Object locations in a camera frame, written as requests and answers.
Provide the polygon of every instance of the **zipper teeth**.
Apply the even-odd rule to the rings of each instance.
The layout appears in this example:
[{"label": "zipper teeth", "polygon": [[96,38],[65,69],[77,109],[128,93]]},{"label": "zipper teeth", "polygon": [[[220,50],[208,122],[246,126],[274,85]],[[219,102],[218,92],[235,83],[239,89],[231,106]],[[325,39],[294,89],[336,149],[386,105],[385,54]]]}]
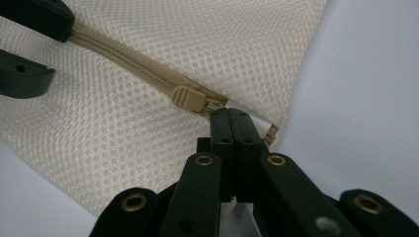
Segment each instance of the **zipper teeth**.
[{"label": "zipper teeth", "polygon": [[153,70],[151,66],[149,66],[146,62],[142,61],[139,63],[138,59],[132,56],[129,52],[121,50],[119,48],[115,48],[113,45],[108,44],[104,42],[101,39],[94,38],[92,36],[86,35],[80,31],[73,30],[72,35],[76,38],[79,38],[81,40],[85,40],[88,43],[93,44],[96,47],[99,47],[100,49],[112,54],[113,56],[117,57],[118,59],[122,60],[123,62],[126,62],[130,66],[136,68],[137,70],[141,71],[142,73],[148,75],[149,77],[153,78],[154,80],[157,80],[162,85],[166,86],[168,89],[173,90],[178,85],[173,80],[171,80],[169,77],[159,73],[156,70]]},{"label": "zipper teeth", "polygon": [[278,131],[278,127],[272,124],[263,138],[268,148],[274,143]]}]

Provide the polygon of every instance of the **zipper slider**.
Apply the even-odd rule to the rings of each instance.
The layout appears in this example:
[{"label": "zipper slider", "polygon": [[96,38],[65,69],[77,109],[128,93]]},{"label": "zipper slider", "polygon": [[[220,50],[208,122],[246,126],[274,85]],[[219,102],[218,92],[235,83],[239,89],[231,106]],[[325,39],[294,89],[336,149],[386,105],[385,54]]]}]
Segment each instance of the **zipper slider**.
[{"label": "zipper slider", "polygon": [[213,112],[213,111],[216,111],[216,110],[222,109],[222,108],[224,108],[224,105],[220,101],[207,99],[206,107],[204,108],[204,110],[209,111],[209,112]]},{"label": "zipper slider", "polygon": [[222,102],[208,99],[206,94],[186,86],[178,86],[173,90],[172,102],[177,107],[197,113],[224,108]]}]

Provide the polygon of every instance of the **zipper tape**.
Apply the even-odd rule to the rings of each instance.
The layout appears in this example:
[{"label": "zipper tape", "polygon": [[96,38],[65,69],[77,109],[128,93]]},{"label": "zipper tape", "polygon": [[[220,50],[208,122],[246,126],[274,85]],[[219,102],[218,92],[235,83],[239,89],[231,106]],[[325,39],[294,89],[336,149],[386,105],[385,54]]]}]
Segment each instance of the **zipper tape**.
[{"label": "zipper tape", "polygon": [[[227,98],[192,81],[166,65],[132,50],[99,32],[75,23],[70,41],[98,52],[166,94],[174,104],[208,118],[210,112],[223,108]],[[198,108],[195,101],[202,101]]]}]

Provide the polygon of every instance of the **black plastic clip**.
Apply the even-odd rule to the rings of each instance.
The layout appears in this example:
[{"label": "black plastic clip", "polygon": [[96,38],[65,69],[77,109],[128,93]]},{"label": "black plastic clip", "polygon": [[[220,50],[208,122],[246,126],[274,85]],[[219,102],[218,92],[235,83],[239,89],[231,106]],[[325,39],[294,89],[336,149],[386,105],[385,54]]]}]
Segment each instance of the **black plastic clip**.
[{"label": "black plastic clip", "polygon": [[0,49],[0,95],[28,99],[43,95],[54,69]]},{"label": "black plastic clip", "polygon": [[74,24],[73,13],[60,0],[0,0],[0,16],[62,42]]}]

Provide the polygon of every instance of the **black plastic arm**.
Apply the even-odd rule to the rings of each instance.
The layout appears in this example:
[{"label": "black plastic arm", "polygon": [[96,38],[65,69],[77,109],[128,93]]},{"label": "black plastic arm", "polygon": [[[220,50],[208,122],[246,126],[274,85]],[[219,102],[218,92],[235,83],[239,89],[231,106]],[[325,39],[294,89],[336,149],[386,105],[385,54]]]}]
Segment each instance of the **black plastic arm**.
[{"label": "black plastic arm", "polygon": [[43,95],[54,69],[0,49],[0,95],[28,99]]},{"label": "black plastic arm", "polygon": [[374,193],[346,191],[338,206],[365,236],[419,236],[419,227],[407,215]]},{"label": "black plastic arm", "polygon": [[192,155],[183,170],[159,235],[218,236],[221,159],[212,153]]},{"label": "black plastic arm", "polygon": [[157,194],[151,190],[123,191],[106,207],[90,237],[150,236],[157,204]]},{"label": "black plastic arm", "polygon": [[0,0],[0,16],[66,42],[74,15],[60,0]]},{"label": "black plastic arm", "polygon": [[[259,226],[284,228],[277,232],[282,231],[285,236],[362,236],[290,157],[264,154],[259,165],[254,204],[275,214],[264,216],[262,212],[259,220],[260,216],[255,216]],[[270,224],[279,220],[282,226]],[[274,236],[272,231],[269,229],[263,236]]]}]

